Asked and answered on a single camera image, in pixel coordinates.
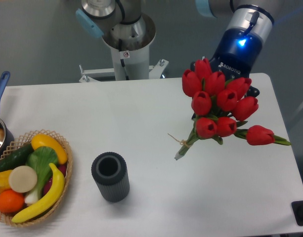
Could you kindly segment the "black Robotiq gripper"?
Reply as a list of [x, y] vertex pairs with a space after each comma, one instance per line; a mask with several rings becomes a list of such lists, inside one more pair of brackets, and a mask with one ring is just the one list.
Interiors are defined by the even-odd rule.
[[[221, 71], [227, 79], [249, 77], [251, 69], [262, 50], [262, 41], [251, 34], [245, 35], [242, 30], [229, 29], [223, 34], [221, 41], [210, 60], [213, 72]], [[202, 61], [205, 56], [190, 63], [190, 70], [195, 71], [197, 61]], [[259, 96], [260, 91], [249, 85], [244, 86], [246, 97]]]

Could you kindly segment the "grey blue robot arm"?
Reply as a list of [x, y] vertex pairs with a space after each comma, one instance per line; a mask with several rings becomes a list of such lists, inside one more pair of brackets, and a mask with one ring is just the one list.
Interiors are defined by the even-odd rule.
[[[231, 16], [210, 59], [213, 71], [226, 79], [248, 77], [274, 25], [281, 0], [198, 0], [205, 17]], [[149, 46], [156, 35], [153, 20], [138, 0], [84, 0], [76, 19], [92, 37], [110, 48], [116, 80], [159, 79], [168, 62], [149, 64]]]

